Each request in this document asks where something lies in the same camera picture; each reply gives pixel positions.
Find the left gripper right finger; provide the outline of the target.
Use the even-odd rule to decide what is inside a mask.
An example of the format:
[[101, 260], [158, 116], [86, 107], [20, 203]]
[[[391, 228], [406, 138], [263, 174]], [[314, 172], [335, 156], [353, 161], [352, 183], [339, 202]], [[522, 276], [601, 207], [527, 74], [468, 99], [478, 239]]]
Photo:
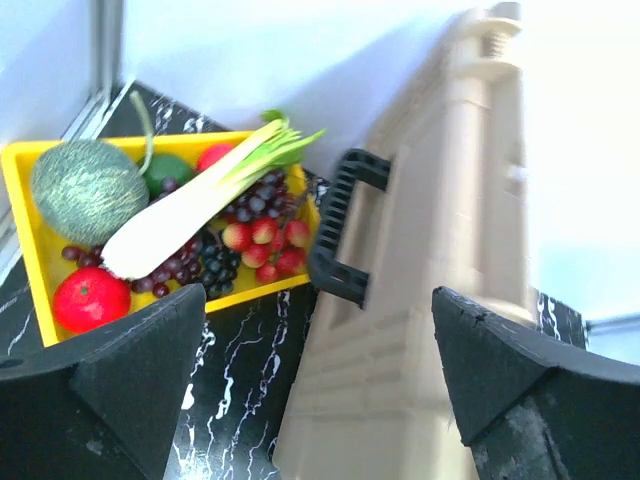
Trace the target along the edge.
[[639, 368], [444, 286], [432, 313], [462, 443], [482, 479], [636, 479]]

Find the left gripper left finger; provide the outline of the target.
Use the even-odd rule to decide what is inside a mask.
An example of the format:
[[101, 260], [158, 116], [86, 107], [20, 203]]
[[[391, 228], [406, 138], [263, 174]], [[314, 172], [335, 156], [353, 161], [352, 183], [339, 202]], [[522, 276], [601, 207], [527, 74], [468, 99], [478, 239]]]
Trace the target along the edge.
[[201, 340], [188, 285], [101, 328], [1, 361], [4, 479], [160, 479]]

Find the tan plastic tool box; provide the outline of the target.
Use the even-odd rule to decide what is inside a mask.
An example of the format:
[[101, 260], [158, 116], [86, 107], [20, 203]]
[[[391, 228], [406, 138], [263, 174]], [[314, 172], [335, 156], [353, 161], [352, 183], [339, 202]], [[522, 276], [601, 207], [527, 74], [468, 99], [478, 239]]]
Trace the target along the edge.
[[338, 164], [309, 270], [319, 295], [273, 453], [284, 479], [473, 479], [435, 338], [448, 286], [529, 310], [521, 6], [457, 14], [365, 145]]

